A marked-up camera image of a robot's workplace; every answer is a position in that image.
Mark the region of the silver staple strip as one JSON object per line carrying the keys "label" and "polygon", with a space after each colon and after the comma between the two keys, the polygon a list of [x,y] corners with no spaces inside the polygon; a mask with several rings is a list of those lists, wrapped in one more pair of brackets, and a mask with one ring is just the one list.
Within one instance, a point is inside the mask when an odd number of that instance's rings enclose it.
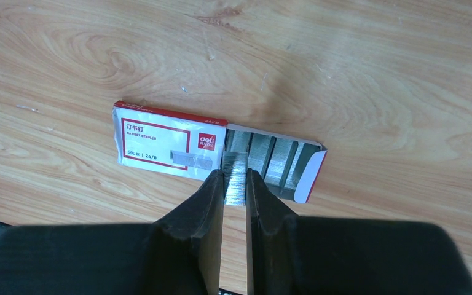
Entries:
{"label": "silver staple strip", "polygon": [[248,154],[246,152],[224,152],[222,156],[224,176],[224,204],[227,206],[245,206],[246,172]]}

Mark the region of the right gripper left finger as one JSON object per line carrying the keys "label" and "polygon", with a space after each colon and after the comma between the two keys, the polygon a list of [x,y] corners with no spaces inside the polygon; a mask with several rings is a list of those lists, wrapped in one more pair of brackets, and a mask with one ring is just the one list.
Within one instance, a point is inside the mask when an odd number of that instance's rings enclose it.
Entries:
{"label": "right gripper left finger", "polygon": [[224,177],[152,223],[14,226],[0,294],[218,294]]}

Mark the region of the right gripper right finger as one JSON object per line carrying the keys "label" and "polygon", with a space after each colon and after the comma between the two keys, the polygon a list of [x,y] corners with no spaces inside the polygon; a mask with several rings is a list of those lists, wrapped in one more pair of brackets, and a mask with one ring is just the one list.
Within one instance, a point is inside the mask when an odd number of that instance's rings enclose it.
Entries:
{"label": "right gripper right finger", "polygon": [[246,174],[249,294],[472,294],[453,239],[435,224],[300,216]]}

